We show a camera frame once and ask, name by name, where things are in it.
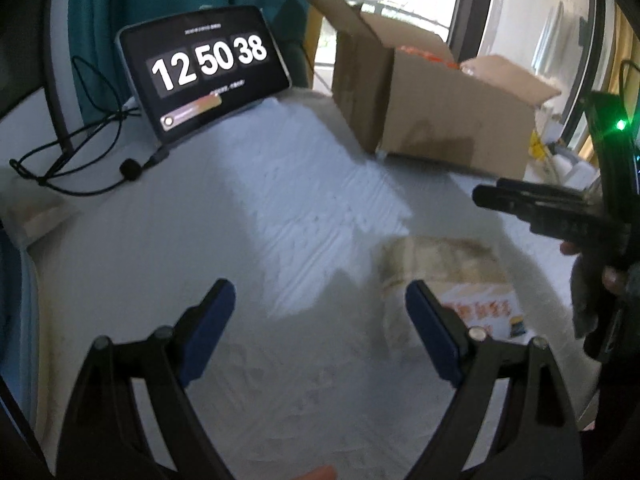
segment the cardboard box flap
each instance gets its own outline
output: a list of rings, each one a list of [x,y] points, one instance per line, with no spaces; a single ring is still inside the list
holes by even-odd
[[[344,0],[307,0],[338,32],[345,32],[352,36],[364,36],[378,40],[376,33],[360,17],[359,11],[353,9]]]
[[[562,93],[503,56],[469,59],[462,63],[462,68],[485,83],[515,95],[531,107],[540,106]]]
[[[447,44],[437,34],[379,14],[362,13],[362,19],[369,24],[385,46],[414,46],[431,52],[445,62],[453,63],[453,54]]]

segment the tablet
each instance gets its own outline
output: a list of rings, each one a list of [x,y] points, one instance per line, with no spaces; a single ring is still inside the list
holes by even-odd
[[[163,144],[291,86],[269,27],[253,6],[131,25],[116,43],[133,95]]]

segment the metal screw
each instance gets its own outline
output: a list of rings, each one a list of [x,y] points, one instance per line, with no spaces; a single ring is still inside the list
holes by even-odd
[[[158,339],[171,339],[174,336],[174,328],[171,326],[161,326],[156,329],[154,336]]]
[[[486,339],[486,330],[481,326],[473,326],[469,329],[469,337],[474,341],[481,343]]]
[[[105,335],[101,335],[94,340],[94,348],[96,350],[104,350],[111,343],[111,339],[109,339]]]
[[[533,346],[536,348],[540,348],[541,350],[546,350],[549,348],[549,342],[543,337],[535,337],[531,340]]]

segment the white tablecloth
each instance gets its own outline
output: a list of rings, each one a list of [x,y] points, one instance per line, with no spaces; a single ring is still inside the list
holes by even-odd
[[[179,146],[31,249],[52,341],[49,459],[92,340],[145,338],[225,277],[236,312],[188,395],[236,477],[282,480],[332,463],[342,478],[402,478],[452,390],[425,354],[386,350],[376,248],[397,235],[492,247],[581,410],[597,367],[572,336],[572,260],[515,218],[476,208],[477,182],[365,156],[332,101],[303,91]],[[141,410],[167,463],[148,400]]]

